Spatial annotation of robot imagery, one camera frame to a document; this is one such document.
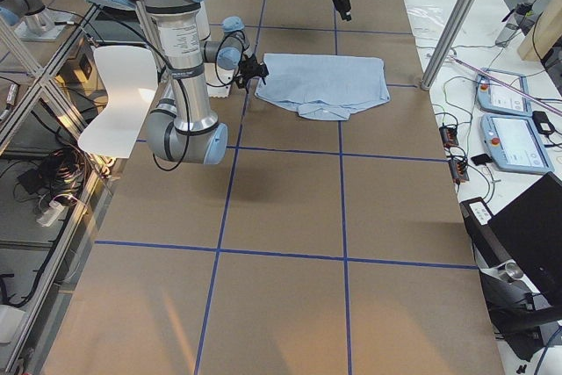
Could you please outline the light blue button shirt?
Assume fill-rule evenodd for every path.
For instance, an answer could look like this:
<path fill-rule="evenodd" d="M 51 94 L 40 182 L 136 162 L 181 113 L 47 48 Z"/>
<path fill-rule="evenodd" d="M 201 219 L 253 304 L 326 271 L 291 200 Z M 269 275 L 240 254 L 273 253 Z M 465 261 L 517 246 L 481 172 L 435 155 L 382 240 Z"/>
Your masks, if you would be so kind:
<path fill-rule="evenodd" d="M 269 75 L 256 96 L 301 118 L 345 121 L 391 100 L 379 58 L 266 54 Z"/>

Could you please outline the white plastic chair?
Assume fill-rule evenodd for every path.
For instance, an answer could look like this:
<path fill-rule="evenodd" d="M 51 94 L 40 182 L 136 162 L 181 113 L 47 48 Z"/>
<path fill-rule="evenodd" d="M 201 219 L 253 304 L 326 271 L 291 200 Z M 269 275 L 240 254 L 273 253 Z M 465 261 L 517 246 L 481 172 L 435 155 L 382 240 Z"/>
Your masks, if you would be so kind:
<path fill-rule="evenodd" d="M 93 56 L 108 102 L 78 146 L 94 155 L 127 158 L 158 88 L 155 60 L 146 48 L 122 45 L 99 47 Z"/>

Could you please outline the blue teach pendant far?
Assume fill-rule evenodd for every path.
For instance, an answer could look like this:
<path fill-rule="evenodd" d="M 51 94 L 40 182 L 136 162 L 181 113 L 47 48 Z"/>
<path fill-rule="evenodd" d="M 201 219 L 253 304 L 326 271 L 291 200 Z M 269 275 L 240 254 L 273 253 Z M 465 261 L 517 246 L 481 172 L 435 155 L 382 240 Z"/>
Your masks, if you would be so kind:
<path fill-rule="evenodd" d="M 511 87 L 526 94 L 529 93 L 527 77 L 522 74 L 489 68 L 484 68 L 484 71 Z M 531 104 L 526 97 L 491 81 L 483 74 L 477 74 L 476 81 L 476 98 L 482 111 L 523 117 L 531 116 Z"/>

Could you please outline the blue teach pendant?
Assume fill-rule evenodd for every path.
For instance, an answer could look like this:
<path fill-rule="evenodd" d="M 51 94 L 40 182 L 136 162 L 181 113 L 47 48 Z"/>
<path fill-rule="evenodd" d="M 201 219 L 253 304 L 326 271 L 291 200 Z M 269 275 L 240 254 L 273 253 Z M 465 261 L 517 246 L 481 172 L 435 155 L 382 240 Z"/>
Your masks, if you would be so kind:
<path fill-rule="evenodd" d="M 484 68 L 484 71 L 511 87 L 526 94 L 529 93 L 527 77 L 522 74 L 489 68 Z M 531 116 L 531 104 L 526 97 L 491 81 L 483 74 L 477 74 L 476 81 L 476 98 L 482 111 L 523 117 Z"/>
<path fill-rule="evenodd" d="M 499 170 L 535 175 L 555 170 L 531 118 L 486 113 L 480 127 L 488 154 Z"/>

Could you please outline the blue teach pendant near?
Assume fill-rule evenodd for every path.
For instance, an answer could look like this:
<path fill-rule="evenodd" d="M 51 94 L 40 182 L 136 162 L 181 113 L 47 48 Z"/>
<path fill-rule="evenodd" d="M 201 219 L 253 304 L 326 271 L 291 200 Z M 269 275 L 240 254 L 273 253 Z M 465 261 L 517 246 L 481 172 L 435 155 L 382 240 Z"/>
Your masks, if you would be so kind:
<path fill-rule="evenodd" d="M 480 127 L 488 154 L 499 170 L 535 175 L 555 170 L 531 118 L 486 113 Z"/>

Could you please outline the black laptop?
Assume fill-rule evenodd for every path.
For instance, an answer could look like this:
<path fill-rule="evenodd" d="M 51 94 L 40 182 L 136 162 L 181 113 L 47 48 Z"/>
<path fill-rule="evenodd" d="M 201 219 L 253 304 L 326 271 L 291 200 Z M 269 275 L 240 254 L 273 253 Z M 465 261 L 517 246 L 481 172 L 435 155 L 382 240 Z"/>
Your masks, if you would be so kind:
<path fill-rule="evenodd" d="M 460 203 L 465 228 L 486 264 L 512 259 L 550 304 L 561 303 L 561 180 L 552 172 L 492 213 L 482 198 Z"/>

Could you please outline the grey aluminium frame post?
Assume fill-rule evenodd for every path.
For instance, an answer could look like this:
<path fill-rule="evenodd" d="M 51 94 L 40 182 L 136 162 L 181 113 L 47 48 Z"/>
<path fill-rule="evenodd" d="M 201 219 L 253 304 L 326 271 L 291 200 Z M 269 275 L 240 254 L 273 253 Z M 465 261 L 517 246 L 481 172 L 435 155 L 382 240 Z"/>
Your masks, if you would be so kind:
<path fill-rule="evenodd" d="M 433 82 L 443 66 L 445 58 L 448 56 L 453 41 L 458 36 L 458 33 L 465 22 L 466 16 L 475 0 L 457 0 L 451 15 L 443 29 L 434 53 L 431 55 L 429 64 L 426 67 L 421 78 L 421 89 L 430 90 Z"/>

